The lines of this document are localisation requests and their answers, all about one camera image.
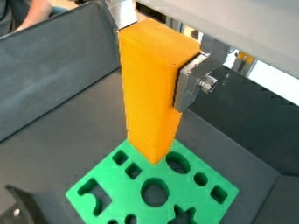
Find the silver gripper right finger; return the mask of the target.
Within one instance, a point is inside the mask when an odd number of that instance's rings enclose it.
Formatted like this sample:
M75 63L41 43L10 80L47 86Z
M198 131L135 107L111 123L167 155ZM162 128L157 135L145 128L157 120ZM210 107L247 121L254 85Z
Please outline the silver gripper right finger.
M201 91L209 94L215 89L218 80L211 72L225 64L229 54L230 46L205 34L201 52L179 70L173 103L179 112L190 107Z

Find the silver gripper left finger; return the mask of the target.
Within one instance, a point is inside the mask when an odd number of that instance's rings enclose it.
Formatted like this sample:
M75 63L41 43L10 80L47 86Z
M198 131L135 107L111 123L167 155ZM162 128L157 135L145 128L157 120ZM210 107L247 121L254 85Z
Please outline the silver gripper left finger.
M134 0L102 0L117 30L122 30L137 21L137 8Z

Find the person forearm in background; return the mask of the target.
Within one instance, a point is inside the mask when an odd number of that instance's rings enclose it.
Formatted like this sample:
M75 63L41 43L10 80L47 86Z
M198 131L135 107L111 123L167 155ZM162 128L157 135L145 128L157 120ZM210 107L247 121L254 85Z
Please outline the person forearm in background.
M39 24L53 13L53 3L50 0L31 0L30 10L18 31Z

